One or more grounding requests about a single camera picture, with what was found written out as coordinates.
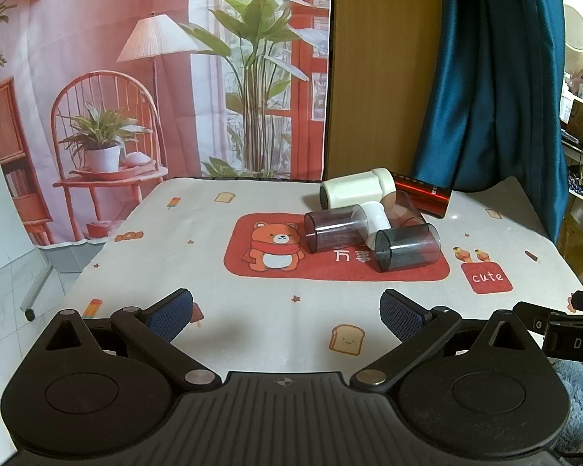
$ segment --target red thermos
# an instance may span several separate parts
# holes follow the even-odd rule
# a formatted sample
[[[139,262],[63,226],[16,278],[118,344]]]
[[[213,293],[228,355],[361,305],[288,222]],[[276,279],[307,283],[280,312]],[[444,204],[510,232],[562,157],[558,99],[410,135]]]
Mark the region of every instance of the red thermos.
[[[442,219],[447,212],[451,190],[439,188],[421,180],[392,173],[397,191],[405,191],[415,207]]]

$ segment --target blue curtain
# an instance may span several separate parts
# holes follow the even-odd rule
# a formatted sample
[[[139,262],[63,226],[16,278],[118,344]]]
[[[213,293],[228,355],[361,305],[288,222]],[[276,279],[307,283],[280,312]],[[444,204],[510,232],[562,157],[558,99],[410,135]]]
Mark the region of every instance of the blue curtain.
[[[515,176],[556,240],[567,201],[563,67],[562,0],[443,0],[412,175],[459,191]]]

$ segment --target chair backrest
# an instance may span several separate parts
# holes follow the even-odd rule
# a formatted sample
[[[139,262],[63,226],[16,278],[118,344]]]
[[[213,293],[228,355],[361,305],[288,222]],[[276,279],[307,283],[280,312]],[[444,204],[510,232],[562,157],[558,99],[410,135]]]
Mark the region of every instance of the chair backrest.
[[[126,142],[126,153],[140,151],[155,160],[160,168],[160,117],[149,91],[138,80],[125,73],[96,71],[72,80],[56,97],[51,111],[51,129],[58,172],[64,179],[73,169],[84,168],[84,153],[75,156],[59,141],[73,135],[76,130],[67,117],[88,115],[86,103],[106,110],[121,110],[127,117],[136,119],[140,126],[152,130],[151,133],[137,135],[136,141]]]

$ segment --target tile floor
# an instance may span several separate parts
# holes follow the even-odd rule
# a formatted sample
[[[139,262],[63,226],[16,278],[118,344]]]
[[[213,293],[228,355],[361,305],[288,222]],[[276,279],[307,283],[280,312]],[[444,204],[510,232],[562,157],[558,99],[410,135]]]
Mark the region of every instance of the tile floor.
[[[37,250],[0,269],[0,398],[9,379],[35,343],[45,326],[61,309],[60,305],[78,273],[48,277],[33,309],[35,320],[28,322],[20,305],[36,276],[44,267]],[[0,465],[15,451],[0,417]]]

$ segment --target white lampshade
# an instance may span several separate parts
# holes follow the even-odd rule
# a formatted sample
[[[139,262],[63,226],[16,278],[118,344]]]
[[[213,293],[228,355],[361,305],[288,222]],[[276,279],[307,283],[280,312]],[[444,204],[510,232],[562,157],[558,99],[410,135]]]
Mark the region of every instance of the white lampshade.
[[[172,52],[207,50],[202,43],[193,40],[166,14],[154,15],[136,23],[127,39],[117,63],[142,57],[154,57]]]

